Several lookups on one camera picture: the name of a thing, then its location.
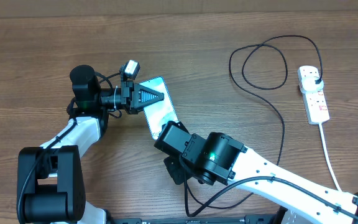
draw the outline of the white cord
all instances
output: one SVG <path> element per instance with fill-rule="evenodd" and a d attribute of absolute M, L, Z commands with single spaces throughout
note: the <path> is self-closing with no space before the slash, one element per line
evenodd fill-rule
<path fill-rule="evenodd" d="M 326 138 L 324 137 L 323 125 L 321 123 L 318 123 L 318 128 L 320 129 L 321 142 L 323 143 L 324 155 L 326 156 L 326 161 L 327 161 L 327 166 L 328 166 L 329 172 L 331 173 L 331 176 L 333 177 L 333 181 L 335 183 L 336 188 L 338 189 L 338 191 L 342 192 L 341 188 L 339 187 L 338 181 L 336 180 L 333 168 L 331 167 L 331 163 L 329 161 L 327 146 L 326 146 Z"/>

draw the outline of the green light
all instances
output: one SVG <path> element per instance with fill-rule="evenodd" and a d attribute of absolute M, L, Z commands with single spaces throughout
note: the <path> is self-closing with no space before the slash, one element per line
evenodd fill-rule
<path fill-rule="evenodd" d="M 210 159 L 211 161 L 215 161 L 215 154 L 211 153 L 211 154 L 209 155 L 209 159 Z"/>

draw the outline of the electrical socket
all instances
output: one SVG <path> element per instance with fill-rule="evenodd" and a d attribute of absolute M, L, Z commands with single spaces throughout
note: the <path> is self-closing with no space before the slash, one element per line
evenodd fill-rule
<path fill-rule="evenodd" d="M 319 77 L 318 69 L 305 65 L 298 69 L 300 88 L 302 79 Z M 319 124 L 329 120 L 327 102 L 323 90 L 302 93 L 309 124 Z"/>

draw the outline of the white power strip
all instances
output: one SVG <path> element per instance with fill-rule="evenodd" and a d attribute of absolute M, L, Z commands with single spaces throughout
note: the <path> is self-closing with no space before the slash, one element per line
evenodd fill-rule
<path fill-rule="evenodd" d="M 302 92 L 303 102 L 305 104 L 305 110 L 306 110 L 306 115 L 308 117 L 309 124 L 318 124 L 319 126 L 321 142 L 323 143 L 324 155 L 326 158 L 329 172 L 333 177 L 333 181 L 338 191 L 342 191 L 341 188 L 339 187 L 333 168 L 331 167 L 331 163 L 329 161 L 326 140 L 323 132 L 322 123 L 329 120 L 327 102 L 323 92 L 324 85 L 316 84 L 316 86 L 311 86 L 314 85 L 314 80 L 319 78 L 318 69 L 316 67 L 309 66 L 309 65 L 302 66 L 298 69 L 298 78 L 299 78 L 299 86 Z"/>

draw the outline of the wooden table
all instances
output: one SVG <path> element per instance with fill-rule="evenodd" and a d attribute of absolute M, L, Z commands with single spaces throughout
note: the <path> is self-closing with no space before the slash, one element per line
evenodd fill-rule
<path fill-rule="evenodd" d="M 224 132 L 270 161 L 276 161 L 282 127 L 274 111 L 230 80 L 230 53 L 276 35 L 305 35 L 316 42 L 324 63 L 331 120 L 324 124 L 329 155 L 343 190 L 358 191 L 358 11 L 102 16 L 0 19 L 0 223 L 17 223 L 17 155 L 39 146 L 67 125 L 73 97 L 72 68 L 88 64 L 102 74 L 117 72 L 129 59 L 140 62 L 137 81 L 163 76 L 179 119 L 192 133 Z M 246 50 L 233 59 L 244 88 L 271 101 L 284 117 L 280 165 L 334 188 L 317 126 L 307 123 L 296 70 L 318 66 L 313 46 L 303 39 L 271 41 L 287 58 L 287 83 L 256 90 L 241 80 Z M 246 66 L 256 85 L 275 86 L 285 69 L 279 54 L 262 49 Z M 186 217 L 183 186 L 175 185 L 153 147 L 143 114 L 111 119 L 104 137 L 82 159 L 86 199 L 114 217 Z M 205 202 L 223 186 L 190 181 Z M 246 195 L 232 190 L 215 205 Z M 191 210 L 198 207 L 191 201 Z M 278 205 L 259 196 L 232 210 L 206 209 L 200 217 L 275 213 Z"/>

